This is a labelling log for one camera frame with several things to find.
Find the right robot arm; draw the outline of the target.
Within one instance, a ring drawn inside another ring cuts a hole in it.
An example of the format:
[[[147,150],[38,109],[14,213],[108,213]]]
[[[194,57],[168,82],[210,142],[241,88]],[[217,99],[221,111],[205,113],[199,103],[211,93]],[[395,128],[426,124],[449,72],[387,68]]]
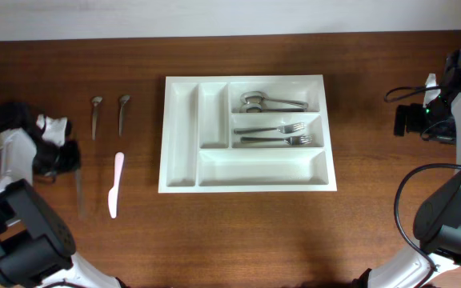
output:
[[[430,74],[424,86],[405,90],[406,96],[423,94],[424,100],[397,107],[394,134],[415,132],[424,141],[453,145],[456,161],[420,166],[403,178],[394,218],[406,246],[384,265],[364,271],[353,287],[429,287],[433,278],[461,267],[461,48],[447,56],[441,79]],[[455,173],[418,208],[409,238],[399,217],[403,188],[416,174],[433,169]]]

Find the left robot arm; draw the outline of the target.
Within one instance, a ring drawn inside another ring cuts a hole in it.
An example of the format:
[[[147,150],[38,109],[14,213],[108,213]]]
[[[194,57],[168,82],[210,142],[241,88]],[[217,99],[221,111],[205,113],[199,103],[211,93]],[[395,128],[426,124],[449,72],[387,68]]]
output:
[[[36,175],[81,172],[67,118],[34,115],[24,102],[0,105],[0,285],[123,287],[78,253],[66,223],[34,190]]]

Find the metal fork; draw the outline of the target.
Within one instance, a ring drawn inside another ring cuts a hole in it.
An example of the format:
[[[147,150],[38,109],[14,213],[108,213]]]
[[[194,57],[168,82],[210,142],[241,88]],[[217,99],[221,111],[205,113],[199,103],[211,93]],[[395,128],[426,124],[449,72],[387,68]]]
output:
[[[310,135],[290,136],[285,138],[252,138],[241,137],[240,142],[243,144],[260,143],[260,142],[283,142],[289,146],[300,146],[312,143],[313,138]]]
[[[276,131],[282,134],[292,134],[294,132],[304,130],[305,128],[306,128],[306,125],[304,122],[297,122],[294,124],[276,126],[276,127],[234,129],[234,133],[240,135],[240,134],[253,134],[253,133],[259,133],[259,132]]]

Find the metal tongs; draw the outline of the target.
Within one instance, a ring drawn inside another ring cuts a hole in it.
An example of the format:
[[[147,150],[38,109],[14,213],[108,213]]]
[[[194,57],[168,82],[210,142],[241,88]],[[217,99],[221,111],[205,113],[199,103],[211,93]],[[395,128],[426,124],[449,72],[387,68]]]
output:
[[[74,172],[75,184],[76,184],[76,193],[77,193],[77,208],[78,208],[78,217],[84,219],[86,215],[84,207],[84,194],[82,190],[82,170],[77,169]]]

